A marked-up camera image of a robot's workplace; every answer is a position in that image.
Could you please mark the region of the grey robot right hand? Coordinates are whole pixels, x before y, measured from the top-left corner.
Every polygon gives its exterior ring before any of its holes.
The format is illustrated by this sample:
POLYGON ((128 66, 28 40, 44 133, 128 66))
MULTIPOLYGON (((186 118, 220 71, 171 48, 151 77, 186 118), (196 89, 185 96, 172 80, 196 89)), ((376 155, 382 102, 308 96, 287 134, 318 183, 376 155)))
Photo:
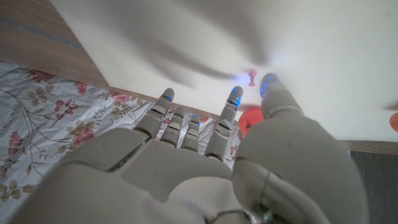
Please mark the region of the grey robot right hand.
POLYGON ((108 131, 60 160, 11 223, 367 223, 365 187, 347 151, 273 73, 260 94, 263 119, 232 167, 223 154, 243 89, 231 90, 200 154, 196 118, 180 137, 181 108, 155 139, 169 88, 134 129, 108 131))

